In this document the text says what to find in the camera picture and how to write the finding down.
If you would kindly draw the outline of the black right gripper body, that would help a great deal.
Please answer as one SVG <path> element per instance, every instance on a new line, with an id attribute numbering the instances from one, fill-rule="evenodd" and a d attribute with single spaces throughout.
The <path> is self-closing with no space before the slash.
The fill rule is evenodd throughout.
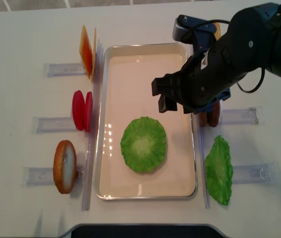
<path id="1" fill-rule="evenodd" d="M 227 47 L 199 49 L 181 70 L 170 76 L 164 95 L 183 106 L 185 114 L 210 111 L 214 103 L 230 97 L 229 88 L 244 78 L 233 65 Z"/>

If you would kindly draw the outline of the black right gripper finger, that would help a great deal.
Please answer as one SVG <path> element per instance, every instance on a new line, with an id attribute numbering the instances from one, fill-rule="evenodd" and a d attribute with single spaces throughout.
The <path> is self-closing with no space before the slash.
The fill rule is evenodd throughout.
<path id="1" fill-rule="evenodd" d="M 159 94 L 165 93 L 165 91 L 170 88 L 170 76 L 165 75 L 164 77 L 155 78 L 152 83 L 152 96 L 157 96 Z"/>
<path id="2" fill-rule="evenodd" d="M 167 111 L 177 111 L 177 102 L 166 97 L 165 95 L 160 96 L 158 104 L 160 113 L 165 113 Z"/>

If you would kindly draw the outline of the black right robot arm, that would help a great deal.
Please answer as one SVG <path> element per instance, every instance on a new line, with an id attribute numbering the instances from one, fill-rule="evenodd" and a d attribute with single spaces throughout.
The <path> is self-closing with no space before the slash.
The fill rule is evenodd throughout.
<path id="1" fill-rule="evenodd" d="M 215 21 L 180 15 L 173 38 L 192 44 L 194 53 L 181 70 L 152 81 L 159 111 L 186 114 L 210 112 L 227 100 L 232 85 L 256 69 L 281 77 L 281 4 L 245 8 L 227 22 L 227 32 L 215 38 Z"/>

